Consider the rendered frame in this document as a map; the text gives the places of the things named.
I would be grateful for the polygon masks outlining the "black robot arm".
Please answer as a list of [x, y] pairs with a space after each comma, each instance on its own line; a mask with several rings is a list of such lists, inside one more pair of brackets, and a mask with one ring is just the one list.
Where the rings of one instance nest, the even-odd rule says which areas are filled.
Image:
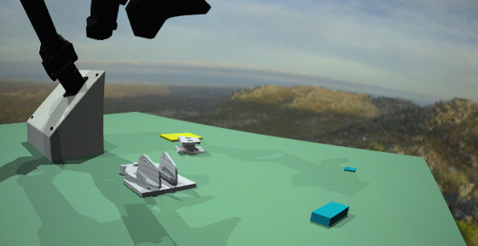
[[[78, 56], [69, 43], [57, 34], [44, 0], [20, 0], [41, 42], [39, 54], [46, 73], [54, 82], [58, 79], [65, 89], [64, 97], [76, 96], [87, 77], [82, 77], [74, 62]], [[86, 36], [104, 40], [117, 29], [119, 5], [128, 0], [91, 0], [90, 16], [87, 17]]]

